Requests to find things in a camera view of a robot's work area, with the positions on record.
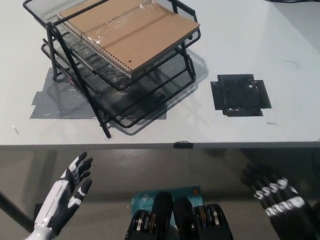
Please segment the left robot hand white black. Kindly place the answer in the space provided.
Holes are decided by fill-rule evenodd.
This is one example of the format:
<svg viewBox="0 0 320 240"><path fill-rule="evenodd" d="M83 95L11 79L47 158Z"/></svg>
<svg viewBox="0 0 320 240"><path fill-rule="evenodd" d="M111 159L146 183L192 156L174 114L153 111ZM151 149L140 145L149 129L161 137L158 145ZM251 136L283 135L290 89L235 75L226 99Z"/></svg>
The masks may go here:
<svg viewBox="0 0 320 240"><path fill-rule="evenodd" d="M28 240L52 240L71 220L92 185L89 178L93 158L83 152L77 156L55 181L35 220Z"/></svg>

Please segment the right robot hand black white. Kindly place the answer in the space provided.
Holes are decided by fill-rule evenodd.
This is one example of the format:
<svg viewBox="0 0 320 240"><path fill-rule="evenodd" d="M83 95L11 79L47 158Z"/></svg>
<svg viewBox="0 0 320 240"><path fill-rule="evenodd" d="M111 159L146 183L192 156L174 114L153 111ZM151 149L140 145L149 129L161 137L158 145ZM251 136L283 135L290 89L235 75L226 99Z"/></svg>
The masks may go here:
<svg viewBox="0 0 320 240"><path fill-rule="evenodd" d="M257 199L281 240L318 240L320 217L290 184L268 166L252 162L241 171L241 182Z"/></svg>

